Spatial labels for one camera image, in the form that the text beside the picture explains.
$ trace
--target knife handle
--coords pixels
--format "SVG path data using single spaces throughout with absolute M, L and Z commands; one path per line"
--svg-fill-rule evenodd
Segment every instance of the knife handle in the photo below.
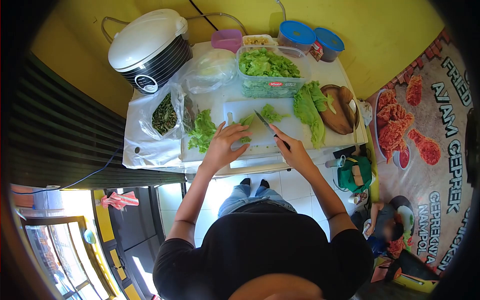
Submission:
M 287 147 L 287 149 L 290 150 L 290 145 L 289 145 L 287 142 L 283 141 L 283 140 L 282 140 L 282 142 L 283 142 L 283 144 L 285 144 L 285 147 Z

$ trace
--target rice cooker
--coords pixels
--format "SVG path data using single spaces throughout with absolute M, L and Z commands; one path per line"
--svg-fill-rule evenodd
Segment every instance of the rice cooker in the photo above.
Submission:
M 174 10 L 146 13 L 115 35 L 108 61 L 140 93 L 152 95 L 192 58 L 187 29 Z

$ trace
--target white cup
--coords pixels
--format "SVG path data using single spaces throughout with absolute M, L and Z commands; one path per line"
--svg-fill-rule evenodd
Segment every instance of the white cup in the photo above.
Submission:
M 360 198 L 357 197 L 357 196 L 350 196 L 349 199 L 348 199 L 348 202 L 350 203 L 353 203 L 353 204 L 357 204 L 359 202 Z

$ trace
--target fried chicken poster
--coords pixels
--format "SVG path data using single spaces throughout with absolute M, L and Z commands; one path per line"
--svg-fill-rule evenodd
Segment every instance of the fried chicken poster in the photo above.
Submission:
M 468 221 L 465 131 L 472 109 L 468 74 L 445 31 L 367 99 L 380 200 L 391 202 L 404 236 L 388 248 L 418 256 L 440 274 Z

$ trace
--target white tile floor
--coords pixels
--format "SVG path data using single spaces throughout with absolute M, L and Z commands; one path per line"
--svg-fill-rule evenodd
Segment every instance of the white tile floor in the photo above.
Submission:
M 333 183 L 336 168 L 326 168 L 324 163 L 317 165 L 317 167 L 325 180 L 340 197 L 347 212 L 350 215 L 353 214 L 355 212 L 355 205 L 348 202 L 348 198 L 352 195 L 352 192 L 342 192 Z M 296 170 L 292 170 L 290 172 L 281 171 L 265 174 L 250 174 L 247 176 L 231 176 L 210 181 L 195 228 L 195 244 L 197 247 L 202 245 L 205 233 L 216 221 L 218 209 L 223 201 L 230 196 L 233 187 L 238 185 L 245 177 L 249 177 L 252 180 L 251 196 L 254 196 L 255 191 L 260 185 L 260 181 L 262 179 L 267 180 L 270 188 L 281 194 L 283 199 L 291 203 L 299 214 L 311 216 L 317 221 L 329 239 L 330 231 L 328 229 L 328 222 L 318 204 L 312 187 L 302 175 Z M 158 191 L 163 227 L 167 235 L 170 232 L 175 213 L 181 203 L 180 185 L 178 183 L 162 185 L 158 187 Z

